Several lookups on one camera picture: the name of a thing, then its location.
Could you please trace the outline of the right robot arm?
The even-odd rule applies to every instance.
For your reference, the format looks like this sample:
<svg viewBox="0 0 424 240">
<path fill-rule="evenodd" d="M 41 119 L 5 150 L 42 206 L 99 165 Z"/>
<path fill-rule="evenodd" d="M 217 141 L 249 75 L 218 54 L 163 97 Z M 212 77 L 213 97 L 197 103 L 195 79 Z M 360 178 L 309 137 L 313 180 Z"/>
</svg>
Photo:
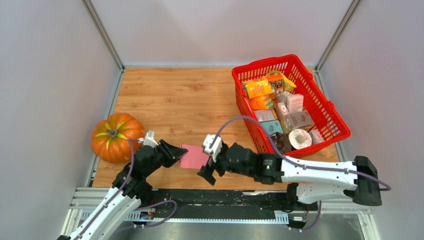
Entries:
<svg viewBox="0 0 424 240">
<path fill-rule="evenodd" d="M 234 143 L 219 143 L 197 173 L 214 185 L 213 176 L 226 172 L 253 178 L 264 185 L 287 183 L 285 203 L 293 209 L 303 204 L 335 199 L 351 199 L 355 204 L 377 207 L 382 205 L 378 171 L 366 156 L 353 161 L 322 162 L 302 160 L 275 153 L 255 153 Z"/>
</svg>

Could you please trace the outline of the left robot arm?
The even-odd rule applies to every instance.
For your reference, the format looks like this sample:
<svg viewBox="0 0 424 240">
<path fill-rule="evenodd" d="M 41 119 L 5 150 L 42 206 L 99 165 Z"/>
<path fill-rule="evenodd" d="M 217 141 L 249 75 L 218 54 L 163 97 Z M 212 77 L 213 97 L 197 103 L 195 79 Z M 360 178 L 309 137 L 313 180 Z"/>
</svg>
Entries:
<svg viewBox="0 0 424 240">
<path fill-rule="evenodd" d="M 107 240 L 124 219 L 138 207 L 148 207 L 153 201 L 153 187 L 147 177 L 161 167 L 170 168 L 188 153 L 186 148 L 168 144 L 164 140 L 150 141 L 137 150 L 134 143 L 148 142 L 146 137 L 128 139 L 131 160 L 118 173 L 112 186 L 92 214 L 70 234 L 60 240 Z"/>
</svg>

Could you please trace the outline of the pink paper box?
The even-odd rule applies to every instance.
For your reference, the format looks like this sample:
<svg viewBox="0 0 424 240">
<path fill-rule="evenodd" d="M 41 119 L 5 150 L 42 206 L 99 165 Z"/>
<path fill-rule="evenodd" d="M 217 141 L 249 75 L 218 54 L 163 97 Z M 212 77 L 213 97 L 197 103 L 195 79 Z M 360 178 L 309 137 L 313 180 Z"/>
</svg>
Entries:
<svg viewBox="0 0 424 240">
<path fill-rule="evenodd" d="M 180 159 L 181 168 L 200 170 L 208 162 L 209 155 L 203 152 L 201 146 L 181 144 L 180 147 L 187 150 Z"/>
</svg>

